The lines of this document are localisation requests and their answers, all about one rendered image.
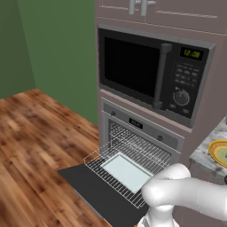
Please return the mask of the black microwave oven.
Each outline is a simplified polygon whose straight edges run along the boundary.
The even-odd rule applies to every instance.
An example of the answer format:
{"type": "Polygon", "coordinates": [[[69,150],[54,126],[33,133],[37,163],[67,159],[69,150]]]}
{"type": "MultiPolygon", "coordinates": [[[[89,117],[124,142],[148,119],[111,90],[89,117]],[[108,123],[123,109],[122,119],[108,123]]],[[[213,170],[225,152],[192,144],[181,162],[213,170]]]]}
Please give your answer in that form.
{"type": "Polygon", "coordinates": [[[213,43],[129,28],[98,25],[99,86],[185,127],[192,127],[215,52],[213,43]],[[170,43],[153,108],[160,46],[170,43]]]}

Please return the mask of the grey built-in oven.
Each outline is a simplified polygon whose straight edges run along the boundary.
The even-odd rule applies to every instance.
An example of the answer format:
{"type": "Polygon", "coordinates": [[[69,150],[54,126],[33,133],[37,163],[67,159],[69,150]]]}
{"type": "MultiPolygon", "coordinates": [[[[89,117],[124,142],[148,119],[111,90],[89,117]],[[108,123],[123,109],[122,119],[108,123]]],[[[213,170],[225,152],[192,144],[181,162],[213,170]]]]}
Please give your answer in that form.
{"type": "Polygon", "coordinates": [[[170,153],[169,165],[178,163],[184,143],[182,136],[105,98],[101,98],[99,122],[99,142],[101,145],[111,146],[112,140],[109,132],[112,123],[117,123],[123,128],[129,129],[170,153]]]}

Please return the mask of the yellow patterned plate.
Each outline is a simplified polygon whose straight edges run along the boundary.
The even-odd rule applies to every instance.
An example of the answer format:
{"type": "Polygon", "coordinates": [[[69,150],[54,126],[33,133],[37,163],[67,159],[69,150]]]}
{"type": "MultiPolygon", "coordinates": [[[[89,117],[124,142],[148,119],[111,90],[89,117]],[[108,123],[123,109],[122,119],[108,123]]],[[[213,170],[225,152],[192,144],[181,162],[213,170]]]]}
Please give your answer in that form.
{"type": "Polygon", "coordinates": [[[227,168],[227,140],[215,140],[208,146],[212,159],[227,168]]]}

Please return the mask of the black oven door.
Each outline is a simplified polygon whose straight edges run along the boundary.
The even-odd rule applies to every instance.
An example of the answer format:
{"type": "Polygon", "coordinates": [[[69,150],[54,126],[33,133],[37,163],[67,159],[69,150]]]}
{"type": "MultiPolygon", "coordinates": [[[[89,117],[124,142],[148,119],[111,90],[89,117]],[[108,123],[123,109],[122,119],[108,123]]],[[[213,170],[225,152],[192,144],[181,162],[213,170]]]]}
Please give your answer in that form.
{"type": "Polygon", "coordinates": [[[84,164],[61,169],[59,173],[96,213],[113,227],[133,227],[148,206],[136,208],[84,164]]]}

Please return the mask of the pale rectangular baking tray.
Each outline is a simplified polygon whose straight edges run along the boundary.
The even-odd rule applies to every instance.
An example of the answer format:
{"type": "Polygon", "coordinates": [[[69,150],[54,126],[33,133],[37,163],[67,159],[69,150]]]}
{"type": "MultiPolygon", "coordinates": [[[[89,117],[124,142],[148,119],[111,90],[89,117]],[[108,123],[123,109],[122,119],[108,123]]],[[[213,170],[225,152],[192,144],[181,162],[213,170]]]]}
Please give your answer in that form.
{"type": "Polygon", "coordinates": [[[116,153],[101,167],[133,193],[137,193],[153,176],[123,153],[116,153]]]}

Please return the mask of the taupe cupboard door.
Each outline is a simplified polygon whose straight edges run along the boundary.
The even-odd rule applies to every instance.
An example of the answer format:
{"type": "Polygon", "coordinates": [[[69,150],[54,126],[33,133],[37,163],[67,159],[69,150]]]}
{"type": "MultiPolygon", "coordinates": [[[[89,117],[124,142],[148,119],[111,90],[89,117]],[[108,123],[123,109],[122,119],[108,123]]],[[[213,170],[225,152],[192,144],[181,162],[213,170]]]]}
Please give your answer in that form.
{"type": "Polygon", "coordinates": [[[140,6],[135,6],[135,12],[129,15],[129,0],[95,0],[96,16],[116,20],[145,22],[145,16],[140,15],[140,6]]]}
{"type": "Polygon", "coordinates": [[[146,22],[217,34],[227,33],[227,0],[156,0],[146,22]]]}

